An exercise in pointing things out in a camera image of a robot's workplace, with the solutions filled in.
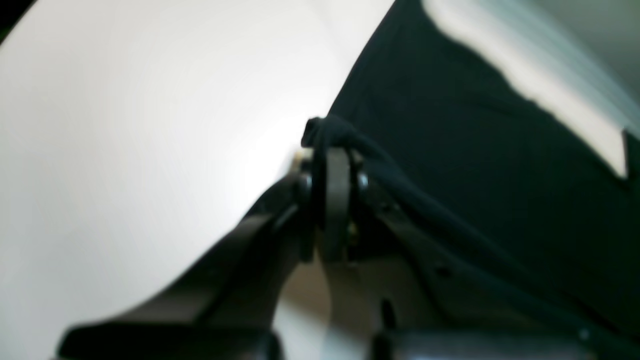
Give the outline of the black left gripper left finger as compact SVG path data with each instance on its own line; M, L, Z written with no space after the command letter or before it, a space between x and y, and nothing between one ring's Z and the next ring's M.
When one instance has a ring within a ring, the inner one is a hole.
M158 294L112 319L76 325L60 360L283 360L273 329L278 299L300 262L313 259L313 151L240 223Z

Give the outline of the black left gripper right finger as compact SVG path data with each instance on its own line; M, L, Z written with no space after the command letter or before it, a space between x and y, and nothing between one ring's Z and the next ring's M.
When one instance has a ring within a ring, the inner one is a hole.
M329 149L325 171L334 313L361 311L367 360L639 358L638 344L447 249L368 176L354 150Z

